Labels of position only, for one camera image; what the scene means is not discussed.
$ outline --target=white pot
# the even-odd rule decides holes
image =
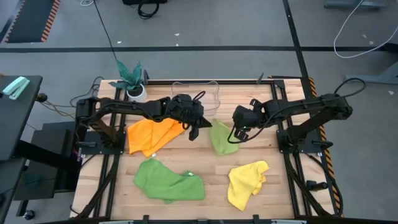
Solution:
[[[129,101],[136,101],[136,102],[140,102],[143,103],[146,101],[147,99],[147,92],[145,91],[145,87],[143,84],[140,84],[142,87],[142,93],[138,96],[131,96],[129,94],[129,92],[127,91],[127,96],[129,97]]]

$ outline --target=light green cloth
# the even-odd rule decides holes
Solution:
[[[203,200],[205,187],[202,179],[186,171],[178,175],[155,159],[148,159],[139,167],[134,183],[149,198],[174,200]]]
[[[211,121],[211,125],[212,127],[210,128],[209,134],[217,155],[223,156],[236,152],[239,149],[239,144],[231,144],[228,142],[228,136],[231,130],[229,130],[225,124],[214,119]],[[238,139],[231,136],[231,141],[238,141]]]

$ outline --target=cloth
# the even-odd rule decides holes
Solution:
[[[213,119],[211,121],[211,128],[209,130],[211,143],[217,155],[223,156],[236,152],[239,149],[239,144],[231,144],[228,142],[228,136],[231,131],[221,121]],[[231,136],[231,141],[238,141],[234,136]]]
[[[182,124],[170,118],[159,123],[148,119],[138,121],[127,128],[130,154],[142,151],[148,158],[183,132]]]
[[[243,211],[250,195],[256,195],[261,190],[262,183],[266,181],[266,177],[262,173],[268,169],[268,164],[265,161],[253,162],[231,169],[228,174],[228,201]]]
[[[163,199],[165,203],[205,199],[205,187],[201,177],[190,171],[178,175],[155,159],[142,162],[134,183],[147,197]]]

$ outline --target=yellow cloth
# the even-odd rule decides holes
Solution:
[[[243,211],[250,195],[256,195],[261,190],[262,183],[266,181],[262,173],[268,169],[268,164],[264,161],[231,169],[228,174],[228,201]]]
[[[138,121],[127,128],[130,154],[142,151],[146,157],[150,157],[183,132],[182,124],[170,118],[159,123],[148,119]]]

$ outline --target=wooden table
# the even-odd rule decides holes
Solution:
[[[114,97],[115,89],[108,84],[110,81],[101,82],[98,97]],[[289,101],[305,98],[299,79],[286,79],[284,83]],[[220,85],[219,87],[220,107],[216,114],[205,115],[205,117],[208,120],[216,118],[230,128],[233,125],[232,114],[236,106],[243,105],[249,108],[249,102],[253,98],[259,101],[272,99],[269,85]],[[190,86],[189,91],[198,93],[202,89],[203,87]],[[172,95],[170,85],[149,85],[146,86],[146,90],[148,100]],[[302,114],[292,117],[292,121],[294,124],[300,124],[308,118],[308,114]],[[109,122],[110,115],[103,119]],[[143,118],[129,115],[126,117],[126,125],[132,125],[141,119]],[[156,159],[178,174],[190,170],[200,175],[205,185],[205,199],[178,201],[171,204],[147,198],[142,190],[134,185],[134,175],[146,158],[142,152],[130,155],[126,142],[124,154],[119,162],[111,219],[142,220],[143,215],[149,215],[151,220],[252,219],[254,214],[258,214],[261,219],[293,218],[287,174],[283,156],[278,150],[276,130],[277,126],[267,128],[252,141],[240,144],[238,152],[221,157],[216,155],[207,129],[200,129],[199,137],[193,142],[188,140],[188,131],[176,137],[157,151]],[[257,129],[252,130],[249,135],[253,135],[256,131]],[[88,203],[98,187],[102,160],[103,156],[97,155],[80,172],[73,201],[73,209],[78,212]],[[228,173],[232,168],[261,160],[266,161],[270,167],[264,173],[267,182],[262,185],[261,191],[256,196],[251,196],[245,211],[241,212],[228,202]],[[306,180],[326,181],[324,172],[318,164],[306,155],[301,155],[301,161]],[[303,200],[298,187],[296,191],[300,213],[303,215]],[[313,194],[325,210],[333,213],[329,191],[322,190]],[[100,216],[105,213],[107,199],[107,192],[105,192]]]

